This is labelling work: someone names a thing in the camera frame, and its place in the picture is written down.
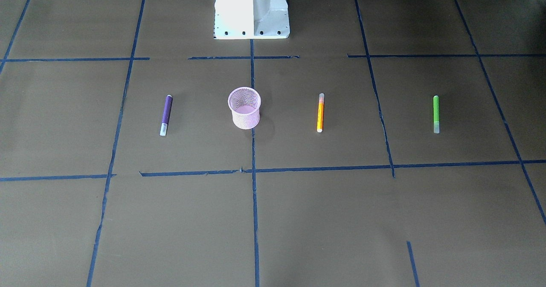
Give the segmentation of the pink mesh pen holder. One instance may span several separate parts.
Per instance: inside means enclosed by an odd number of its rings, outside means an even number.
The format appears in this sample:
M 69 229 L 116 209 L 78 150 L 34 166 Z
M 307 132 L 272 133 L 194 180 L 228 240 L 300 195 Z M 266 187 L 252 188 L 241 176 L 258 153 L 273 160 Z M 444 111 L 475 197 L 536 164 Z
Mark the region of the pink mesh pen holder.
M 255 128 L 260 121 L 261 95 L 251 87 L 234 89 L 227 100 L 232 122 L 242 130 Z

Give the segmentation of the purple highlighter pen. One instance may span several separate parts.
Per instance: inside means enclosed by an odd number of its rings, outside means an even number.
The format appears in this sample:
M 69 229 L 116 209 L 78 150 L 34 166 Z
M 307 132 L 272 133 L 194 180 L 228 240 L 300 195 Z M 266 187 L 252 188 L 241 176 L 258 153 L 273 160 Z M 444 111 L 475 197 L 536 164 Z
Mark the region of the purple highlighter pen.
M 171 108 L 172 108 L 172 100 L 173 100 L 172 95 L 170 94 L 166 95 L 159 136 L 166 136 L 166 132 L 168 131 Z

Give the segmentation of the green highlighter pen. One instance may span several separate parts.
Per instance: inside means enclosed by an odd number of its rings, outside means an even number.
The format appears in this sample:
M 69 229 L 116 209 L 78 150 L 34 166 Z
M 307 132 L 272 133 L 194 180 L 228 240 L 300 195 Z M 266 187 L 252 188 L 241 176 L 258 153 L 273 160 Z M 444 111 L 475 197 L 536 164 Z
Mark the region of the green highlighter pen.
M 439 96 L 433 97 L 433 133 L 439 134 Z

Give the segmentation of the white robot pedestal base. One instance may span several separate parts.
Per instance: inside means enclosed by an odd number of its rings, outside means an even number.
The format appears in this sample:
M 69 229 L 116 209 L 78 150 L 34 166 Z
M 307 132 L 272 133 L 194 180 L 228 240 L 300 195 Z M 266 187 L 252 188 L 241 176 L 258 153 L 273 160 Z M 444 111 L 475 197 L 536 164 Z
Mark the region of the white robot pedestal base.
M 289 38 L 288 0 L 215 0 L 214 8 L 214 39 Z

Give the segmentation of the orange highlighter pen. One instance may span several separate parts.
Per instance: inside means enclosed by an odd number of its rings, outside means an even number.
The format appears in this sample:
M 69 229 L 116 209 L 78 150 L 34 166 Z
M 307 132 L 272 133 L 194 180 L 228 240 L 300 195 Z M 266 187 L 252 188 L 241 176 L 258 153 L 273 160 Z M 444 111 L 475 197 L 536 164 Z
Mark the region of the orange highlighter pen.
M 324 129 L 324 105 L 325 105 L 325 94 L 320 93 L 318 98 L 318 108 L 317 108 L 317 127 L 316 131 L 322 133 Z

